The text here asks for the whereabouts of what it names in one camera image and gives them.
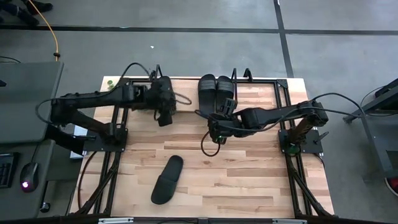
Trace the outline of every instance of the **wooden table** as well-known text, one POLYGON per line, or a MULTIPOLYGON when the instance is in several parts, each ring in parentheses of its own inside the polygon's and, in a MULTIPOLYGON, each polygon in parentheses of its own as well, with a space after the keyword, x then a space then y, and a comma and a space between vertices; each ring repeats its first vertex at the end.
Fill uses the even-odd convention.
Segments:
MULTIPOLYGON (((247 138, 228 138, 217 156, 207 157, 200 150, 200 140, 208 130, 207 122, 192 113, 198 109, 198 81, 176 78, 172 80, 174 91, 188 96, 193 104, 177 104, 179 113, 173 116, 172 125, 160 128, 153 120, 153 111, 129 112, 129 138, 119 166, 112 216, 293 217, 286 162, 277 140, 279 125, 247 138), (165 205, 155 205, 150 195, 172 155, 184 159, 176 193, 165 205)), ((101 91, 108 90, 108 80, 116 83, 118 77, 104 77, 101 91)), ((303 79, 287 80, 292 104, 307 100, 303 79)), ((274 89, 267 84, 239 84, 238 101, 237 110, 276 107, 274 89)), ((110 122, 112 111, 113 107, 97 108, 94 117, 110 122)), ((210 138, 204 145, 209 153, 216 149, 210 138)), ((95 155, 84 175, 81 188, 83 203, 98 185, 103 155, 95 155)), ((303 154, 302 157, 309 189, 325 209, 333 213, 321 162, 311 154, 303 154)), ((298 194, 300 208, 304 211, 301 190, 298 194)), ((77 210, 76 202, 75 194, 71 212, 77 210)))

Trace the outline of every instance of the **orange cable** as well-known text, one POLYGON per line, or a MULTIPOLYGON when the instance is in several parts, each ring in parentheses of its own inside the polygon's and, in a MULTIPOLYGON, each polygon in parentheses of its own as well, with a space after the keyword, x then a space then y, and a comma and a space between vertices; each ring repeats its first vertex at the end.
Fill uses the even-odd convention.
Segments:
POLYGON ((28 0, 28 1, 29 1, 29 3, 35 8, 35 10, 37 11, 37 13, 39 13, 39 15, 42 17, 42 19, 44 20, 44 22, 45 22, 45 23, 47 24, 47 26, 49 27, 49 29, 50 29, 50 31, 51 31, 51 33, 52 33, 52 36, 54 37, 54 41, 55 41, 55 54, 57 54, 57 55, 54 55, 54 56, 55 56, 55 61, 58 62, 58 60, 59 60, 59 52, 58 52, 58 40, 57 40, 57 37, 55 36, 54 31, 52 30, 52 28, 51 28, 49 22, 47 22, 47 20, 45 19, 45 17, 44 17, 44 16, 40 13, 40 11, 36 8, 35 4, 33 4, 33 2, 32 2, 31 0, 28 0))

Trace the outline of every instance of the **wooden tabletop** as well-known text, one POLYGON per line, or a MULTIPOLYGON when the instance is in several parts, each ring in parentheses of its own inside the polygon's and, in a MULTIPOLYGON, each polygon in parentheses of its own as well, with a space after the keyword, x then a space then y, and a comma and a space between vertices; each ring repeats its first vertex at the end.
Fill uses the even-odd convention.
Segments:
MULTIPOLYGON (((175 78, 172 80, 174 91, 188 96, 193 104, 178 104, 179 113, 173 116, 172 125, 160 128, 153 120, 153 111, 129 112, 129 137, 119 166, 112 216, 293 217, 285 157, 280 153, 277 140, 279 126, 247 138, 228 138, 217 156, 207 157, 200 150, 200 140, 208 130, 207 122, 192 113, 198 109, 198 81, 175 78), (168 203, 155 205, 150 200, 154 184, 172 155, 184 159, 176 193, 168 203)), ((104 77, 101 91, 108 90, 109 80, 116 83, 118 77, 104 77)), ((307 100, 303 79, 287 80, 292 104, 307 100)), ((268 84, 239 84, 238 102, 237 110, 275 108, 274 88, 268 84)), ((94 118, 110 122, 112 112, 113 107, 97 108, 94 118)), ((204 145, 209 153, 216 149, 210 138, 204 145)), ((97 153, 84 175, 83 203, 98 185, 103 156, 97 153)), ((333 213, 321 162, 311 154, 302 156, 309 189, 324 208, 333 213)), ((301 190, 298 194, 304 211, 301 190)), ((71 212, 75 210, 76 194, 71 212)))

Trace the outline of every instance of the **pair of sandals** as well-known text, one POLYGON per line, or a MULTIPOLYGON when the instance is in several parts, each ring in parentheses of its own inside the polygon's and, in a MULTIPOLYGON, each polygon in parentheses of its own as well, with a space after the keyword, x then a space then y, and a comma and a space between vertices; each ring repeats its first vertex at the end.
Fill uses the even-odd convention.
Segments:
POLYGON ((207 74, 200 78, 198 83, 199 110, 202 115, 208 116, 221 111, 227 98, 234 97, 234 83, 226 76, 217 78, 207 74))

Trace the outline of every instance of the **slide sandal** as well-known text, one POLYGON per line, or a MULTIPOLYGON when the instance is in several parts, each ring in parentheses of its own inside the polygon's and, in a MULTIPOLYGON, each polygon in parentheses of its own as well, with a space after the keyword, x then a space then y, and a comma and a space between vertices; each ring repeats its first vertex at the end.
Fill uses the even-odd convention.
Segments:
POLYGON ((182 158, 179 156, 170 157, 162 174, 158 177, 154 191, 150 197, 153 203, 163 205, 173 197, 183 163, 182 158))
POLYGON ((212 74, 204 75, 198 83, 199 110, 205 116, 215 112, 216 78, 212 74))
POLYGON ((221 111, 227 98, 234 98, 234 84, 232 80, 226 76, 220 76, 217 79, 217 111, 221 111))

